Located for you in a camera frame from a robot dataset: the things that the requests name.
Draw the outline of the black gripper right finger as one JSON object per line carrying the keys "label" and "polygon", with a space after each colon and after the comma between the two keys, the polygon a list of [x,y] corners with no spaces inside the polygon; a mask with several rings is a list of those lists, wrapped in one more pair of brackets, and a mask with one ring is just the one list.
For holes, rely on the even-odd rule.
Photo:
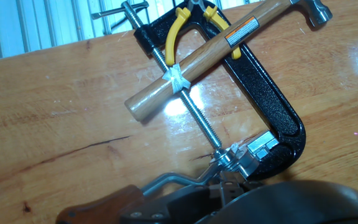
{"label": "black gripper right finger", "polygon": [[346,185],[289,180],[240,186],[242,194],[198,223],[358,223],[358,190]]}

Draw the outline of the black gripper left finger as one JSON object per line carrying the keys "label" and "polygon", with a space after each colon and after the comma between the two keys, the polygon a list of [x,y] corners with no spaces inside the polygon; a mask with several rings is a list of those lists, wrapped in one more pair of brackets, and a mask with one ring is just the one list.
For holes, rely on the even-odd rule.
{"label": "black gripper left finger", "polygon": [[129,210],[120,216],[119,222],[207,223],[243,193],[243,185],[235,180],[210,186],[189,185]]}

